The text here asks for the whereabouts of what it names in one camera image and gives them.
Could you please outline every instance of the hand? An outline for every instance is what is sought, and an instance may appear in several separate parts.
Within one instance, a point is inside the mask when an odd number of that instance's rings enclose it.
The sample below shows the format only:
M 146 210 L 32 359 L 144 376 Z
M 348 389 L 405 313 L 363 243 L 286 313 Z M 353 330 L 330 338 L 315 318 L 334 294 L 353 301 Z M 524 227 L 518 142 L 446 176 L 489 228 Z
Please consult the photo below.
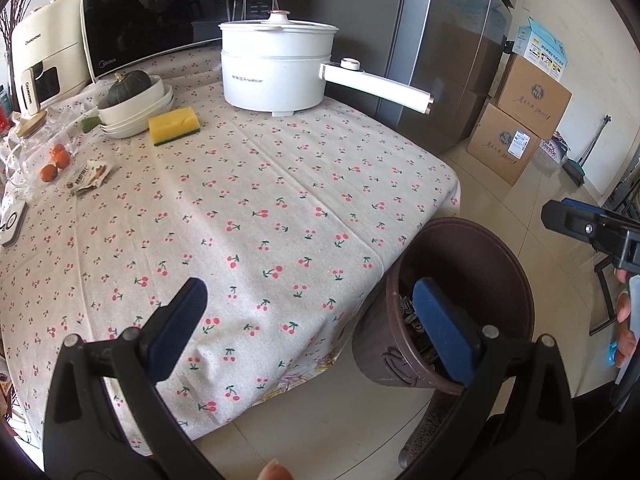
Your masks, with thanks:
M 258 475 L 258 480 L 293 480 L 291 473 L 275 460 L 271 460 Z
M 628 271 L 616 269 L 616 277 L 622 283 L 626 283 Z M 616 303 L 618 313 L 618 323 L 620 332 L 618 333 L 618 349 L 616 350 L 615 364 L 620 368 L 628 357 L 631 357 L 636 350 L 636 336 L 629 330 L 629 315 L 631 314 L 631 299 L 626 292 L 620 294 Z

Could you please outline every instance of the tablecloth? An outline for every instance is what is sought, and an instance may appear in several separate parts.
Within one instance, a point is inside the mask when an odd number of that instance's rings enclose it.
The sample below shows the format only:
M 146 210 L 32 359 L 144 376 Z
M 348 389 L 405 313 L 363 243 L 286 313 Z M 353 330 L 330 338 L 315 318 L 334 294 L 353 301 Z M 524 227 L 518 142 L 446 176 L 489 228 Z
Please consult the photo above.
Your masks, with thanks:
M 158 389 L 191 438 L 329 367 L 369 291 L 436 212 L 453 215 L 454 172 L 358 111 L 326 98 L 290 118 L 231 107 L 220 53 L 200 48 L 143 66 L 174 87 L 202 130 L 154 147 L 145 135 L 67 131 L 77 153 L 36 189 L 0 266 L 6 357 L 36 437 L 64 336 L 115 338 L 141 326 L 190 276 L 209 304 Z M 93 85 L 50 109 L 76 119 Z M 72 197 L 65 174 L 88 158 L 116 171 Z M 7 197 L 17 191 L 8 186 Z M 148 452 L 116 381 L 113 405 Z

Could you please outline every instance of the tile floor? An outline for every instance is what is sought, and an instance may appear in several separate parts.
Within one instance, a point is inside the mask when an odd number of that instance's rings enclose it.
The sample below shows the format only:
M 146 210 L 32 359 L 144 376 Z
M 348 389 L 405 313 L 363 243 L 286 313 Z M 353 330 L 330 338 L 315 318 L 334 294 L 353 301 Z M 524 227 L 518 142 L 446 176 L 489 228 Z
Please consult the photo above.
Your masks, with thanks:
M 589 338 L 606 318 L 590 246 L 546 231 L 540 210 L 549 199 L 594 203 L 538 150 L 511 187 L 461 144 L 442 159 L 462 183 L 462 216 L 496 233 L 518 255 L 536 305 L 535 335 L 549 332 L 561 349 L 572 393 L 613 378 L 607 351 L 613 327 Z M 619 289 L 612 273 L 610 286 Z M 509 383 L 495 406 L 508 398 Z M 351 345 L 335 366 L 308 383 L 255 406 L 197 445 L 228 480 L 255 480 L 276 458 L 296 480 L 390 480 L 401 449 L 431 390 L 379 386 L 356 368 Z

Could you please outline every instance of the trash can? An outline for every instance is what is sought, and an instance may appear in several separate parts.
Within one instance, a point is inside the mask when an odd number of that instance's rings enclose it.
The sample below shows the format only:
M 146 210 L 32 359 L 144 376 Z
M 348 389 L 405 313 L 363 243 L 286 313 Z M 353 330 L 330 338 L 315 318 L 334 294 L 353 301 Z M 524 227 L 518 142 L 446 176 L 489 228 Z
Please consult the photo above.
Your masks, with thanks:
M 373 301 L 353 333 L 356 364 L 375 383 L 436 388 L 453 395 L 462 392 L 438 359 L 428 364 L 412 338 L 412 327 L 405 323 L 406 295 L 424 277 L 433 278 L 479 326 L 492 324 L 508 337 L 531 339 L 533 295 L 507 245 L 475 222 L 432 220 L 389 270 L 384 293 Z

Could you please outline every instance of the white bowl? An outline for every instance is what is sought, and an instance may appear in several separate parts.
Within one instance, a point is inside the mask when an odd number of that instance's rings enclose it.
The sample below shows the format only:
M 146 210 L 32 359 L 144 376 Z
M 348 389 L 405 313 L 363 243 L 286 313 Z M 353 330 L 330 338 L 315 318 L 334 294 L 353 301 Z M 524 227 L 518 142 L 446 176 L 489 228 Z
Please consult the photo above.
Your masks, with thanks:
M 145 110 L 142 110 L 141 112 L 135 114 L 134 116 L 124 121 L 120 121 L 114 124 L 104 124 L 104 129 L 106 131 L 119 130 L 120 128 L 124 128 L 126 126 L 130 126 L 134 123 L 137 123 L 142 119 L 149 118 L 152 113 L 154 113 L 158 108 L 163 107 L 173 98 L 174 98 L 174 89 L 172 88 L 171 85 L 165 84 L 164 95 L 162 96 L 162 98 L 158 100 L 158 102 L 153 103 L 151 106 L 149 106 Z
M 106 98 L 100 101 L 98 103 L 98 115 L 102 124 L 115 124 L 126 121 L 157 103 L 164 95 L 164 85 L 159 75 L 152 75 L 150 78 L 151 86 L 131 99 L 108 108 L 103 108 L 106 105 Z
M 141 134 L 145 130 L 149 129 L 149 119 L 151 117 L 164 114 L 169 110 L 171 110 L 171 108 L 174 106 L 174 101 L 175 100 L 172 97 L 169 102 L 164 104 L 164 106 L 162 106 L 161 108 L 158 108 L 158 110 L 156 110 L 156 112 L 152 116 L 146 117 L 138 121 L 137 123 L 130 124 L 129 126 L 126 126 L 125 128 L 121 128 L 116 132 L 107 132 L 104 129 L 104 126 L 100 126 L 100 128 L 103 130 L 104 134 L 107 137 L 111 137 L 111 139 L 126 139 L 127 137 L 133 137 L 134 135 Z

